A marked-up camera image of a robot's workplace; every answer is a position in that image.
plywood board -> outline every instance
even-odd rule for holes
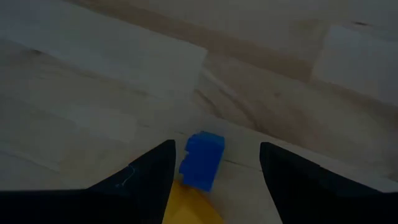
[[[2,1],[0,36],[159,97],[191,93],[206,54],[63,1]]]
[[[189,136],[204,130],[226,139],[220,171],[208,195],[226,223],[280,223],[261,174],[263,141],[383,192],[398,190],[393,181],[202,113],[192,102],[150,96],[35,50],[3,44],[9,51],[0,66],[0,123],[6,127],[0,132],[1,189],[89,187],[166,139],[176,140],[179,164]],[[99,115],[111,108],[117,113],[108,113],[105,124],[129,126],[103,131],[102,125],[82,119],[99,117],[95,110],[76,110],[76,105],[96,108]],[[130,139],[124,135],[128,127]]]
[[[191,18],[189,15],[187,15],[187,19],[179,19],[178,17],[173,17],[170,14],[161,13],[152,7],[141,7],[141,4],[146,5],[144,2],[133,3],[124,0],[68,1],[83,6],[87,9],[96,11],[98,13],[112,16],[120,20],[130,22],[131,24],[137,24],[141,27],[145,27],[146,29],[150,29],[177,39],[188,41],[195,45],[204,47],[210,52],[219,52],[221,54],[236,57],[243,62],[251,63],[255,66],[272,70],[281,75],[286,75],[290,78],[308,81],[311,75],[311,68],[313,63],[312,61],[300,59],[294,54],[287,54],[284,51],[273,49],[267,44],[258,44],[252,41],[252,39],[250,38],[242,39],[239,36],[231,35],[228,32],[224,32],[224,29],[214,29],[210,26],[204,26],[204,24],[200,22],[194,23],[190,20]],[[167,1],[158,3],[159,5],[163,5],[167,3]],[[198,4],[203,4],[203,2],[198,1],[195,2],[193,5]],[[211,4],[209,4],[208,7],[212,7],[212,4],[217,5],[217,2],[213,1]],[[262,18],[263,16],[267,17],[267,15],[269,14],[264,13],[262,16],[259,16],[259,18]],[[275,14],[270,14],[270,16],[272,19],[263,18],[260,21],[252,22],[256,22],[259,24],[263,24],[265,22],[273,22],[273,20],[275,20]],[[286,23],[281,23],[279,21],[278,24],[280,24],[280,29],[287,29]],[[304,40],[304,42],[306,43],[312,43],[311,47],[305,47],[305,50],[312,52],[314,48],[318,49],[320,47],[320,44],[322,43],[322,38],[319,37],[322,37],[325,34],[327,26],[323,22],[318,22],[316,20],[313,21],[310,19],[309,21],[302,21],[298,22],[296,25],[292,25],[292,30],[293,32],[298,34],[300,36],[299,38],[301,39],[315,40],[315,43],[312,43],[312,41],[309,40]]]
[[[322,13],[330,4],[329,0],[128,0],[128,3],[308,61],[315,59],[320,49],[327,28],[321,20]]]
[[[215,54],[205,60],[193,100],[219,118],[397,180],[393,106]]]
[[[398,42],[333,26],[313,78],[398,106]]]
[[[345,1],[346,20],[356,21],[370,26],[373,29],[388,30],[397,33],[398,3],[394,0],[382,1]]]

scratch mark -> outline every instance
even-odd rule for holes
[[[39,50],[31,50],[31,52],[32,52],[33,54],[36,54],[36,55],[41,55],[41,54],[43,54],[43,52],[41,52],[41,51],[39,51]]]
[[[240,164],[240,163],[238,163],[238,162],[233,162],[233,161],[228,160],[228,159],[224,159],[224,162],[230,162],[230,163],[235,164],[235,165],[238,165],[238,166],[242,166],[242,167],[245,167],[245,168],[254,169],[254,170],[256,170],[256,171],[262,172],[262,170],[260,170],[260,169],[258,169],[258,168],[256,168],[256,167],[252,167],[252,166]]]
[[[237,107],[238,110],[242,111],[242,113],[245,115],[246,119],[251,122],[254,126],[255,131],[260,131],[262,132],[264,128],[260,123],[257,122],[257,119],[255,115],[251,112],[249,103],[245,102],[243,99],[240,100],[238,98],[238,94],[230,88],[228,85],[225,85],[221,80],[217,79],[211,71],[204,69],[203,75],[205,78],[208,79],[208,81],[214,83],[217,87],[218,90],[222,95],[227,97],[234,105]]]
[[[369,25],[369,24],[367,24],[365,22],[358,22],[358,21],[353,21],[353,24],[359,25],[359,26],[371,26],[371,25]]]
[[[126,180],[123,181],[123,183],[121,184],[116,184],[116,187],[124,187],[124,184],[136,173],[135,168],[133,168],[132,166],[128,165],[126,168],[131,168],[132,169],[132,174],[130,174],[130,176],[128,178],[126,178]]]
[[[213,114],[218,117],[218,118],[223,118],[223,115],[221,112],[218,110],[217,106],[209,99],[207,98],[200,90],[194,90],[194,92],[205,102],[207,105],[210,106],[211,110],[213,111]]]

yellow object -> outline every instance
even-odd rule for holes
[[[175,180],[163,223],[219,224],[223,223],[223,219],[198,190],[183,186]]]

wooden plank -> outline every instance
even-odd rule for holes
[[[257,44],[247,39],[240,39],[234,35],[226,34],[218,29],[210,29],[201,24],[187,22],[184,19],[176,19],[168,14],[161,14],[156,10],[136,7],[135,4],[124,0],[68,0],[87,9],[118,18],[120,20],[136,24],[149,30],[165,34],[176,39],[188,41],[208,49],[210,52],[230,55],[239,60],[253,64],[260,68],[266,68],[290,78],[308,81],[311,75],[312,63],[299,59],[294,55],[270,48],[268,45]],[[312,35],[311,38],[318,40],[326,33],[324,24],[298,22],[298,33],[303,32],[303,38]]]
[[[169,18],[196,26],[217,30],[259,47],[291,55],[304,61],[313,61],[320,47],[327,24],[322,13],[329,10],[329,0],[313,1],[196,1],[148,0],[124,1]],[[103,4],[114,8],[123,1],[88,1],[89,6]]]
[[[259,165],[262,141],[381,191],[398,190],[398,184],[388,179],[204,114],[192,102],[150,96],[119,80],[20,48],[9,46],[9,60],[0,66],[0,124],[6,127],[0,139],[7,146],[2,147],[0,160],[11,161],[0,165],[4,173],[0,189],[89,187],[166,139],[176,140],[179,164],[187,138],[204,130],[226,138],[220,171],[208,195],[226,223],[280,223]],[[124,134],[116,138],[118,127],[111,133],[102,131],[102,126],[83,121],[88,114],[75,110],[75,105],[124,114],[110,113],[110,123],[130,124],[135,119],[134,136],[130,141]],[[77,116],[70,116],[70,109]]]
[[[159,97],[191,93],[206,54],[63,1],[2,2],[0,15],[0,36]]]
[[[395,107],[222,55],[204,65],[193,100],[207,113],[398,180]]]
[[[347,21],[360,22],[363,26],[373,29],[386,30],[397,33],[396,23],[398,20],[397,1],[345,1],[345,19]]]
[[[398,106],[398,42],[333,26],[313,78]]]

blue block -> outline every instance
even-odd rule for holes
[[[202,131],[188,139],[181,162],[183,184],[209,192],[224,152],[224,137]]]

